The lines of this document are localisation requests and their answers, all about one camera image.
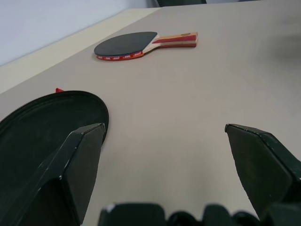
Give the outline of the red black paddle case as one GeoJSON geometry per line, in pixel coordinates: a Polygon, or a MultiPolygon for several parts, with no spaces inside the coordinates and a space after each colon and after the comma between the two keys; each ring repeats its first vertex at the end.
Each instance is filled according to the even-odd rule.
{"type": "Polygon", "coordinates": [[[108,127],[108,109],[98,96],[84,91],[40,97],[0,121],[0,218],[72,131],[96,123],[108,127]]]}

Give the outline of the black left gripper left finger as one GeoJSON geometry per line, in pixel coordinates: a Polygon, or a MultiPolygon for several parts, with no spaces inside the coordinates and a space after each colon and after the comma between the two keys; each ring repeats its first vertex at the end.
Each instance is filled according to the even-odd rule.
{"type": "Polygon", "coordinates": [[[0,226],[80,226],[94,189],[105,125],[71,132],[48,152],[30,140],[0,146],[0,226]]]}

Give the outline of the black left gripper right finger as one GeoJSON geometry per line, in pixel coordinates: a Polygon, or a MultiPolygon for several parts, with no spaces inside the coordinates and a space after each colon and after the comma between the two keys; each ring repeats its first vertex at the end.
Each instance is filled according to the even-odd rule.
{"type": "Polygon", "coordinates": [[[301,161],[271,133],[227,124],[240,182],[261,221],[301,221],[301,161]]]}

